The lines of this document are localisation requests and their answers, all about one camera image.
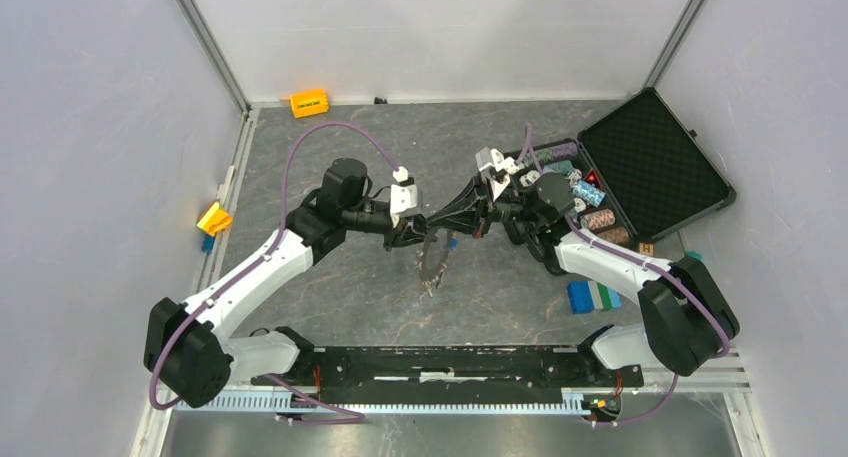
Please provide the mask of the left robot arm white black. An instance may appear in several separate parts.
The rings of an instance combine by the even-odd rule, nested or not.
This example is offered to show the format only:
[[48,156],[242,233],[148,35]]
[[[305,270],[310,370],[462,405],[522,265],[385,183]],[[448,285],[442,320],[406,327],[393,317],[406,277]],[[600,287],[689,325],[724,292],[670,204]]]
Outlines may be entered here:
[[276,374],[306,382],[313,356],[278,331],[237,338],[235,330],[284,284],[339,247],[350,232],[381,235],[389,248],[418,243],[426,220],[407,169],[399,166],[385,201],[371,198],[364,163],[340,158],[321,185],[284,214],[280,226],[248,258],[204,290],[151,309],[143,364],[151,373],[149,400],[157,410],[183,403],[199,408],[229,384]]

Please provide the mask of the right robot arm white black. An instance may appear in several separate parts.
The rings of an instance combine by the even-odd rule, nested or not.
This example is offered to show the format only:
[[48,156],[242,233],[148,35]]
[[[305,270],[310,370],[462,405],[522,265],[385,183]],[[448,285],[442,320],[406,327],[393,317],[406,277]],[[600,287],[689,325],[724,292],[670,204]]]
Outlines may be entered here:
[[630,365],[658,364],[690,376],[727,355],[739,322],[698,259],[648,257],[601,239],[570,217],[574,195],[568,179],[542,175],[532,187],[492,195],[481,177],[427,219],[431,229],[483,236],[494,222],[514,224],[534,257],[558,272],[602,284],[637,304],[641,321],[610,327],[591,337],[577,359],[580,377],[602,385]]

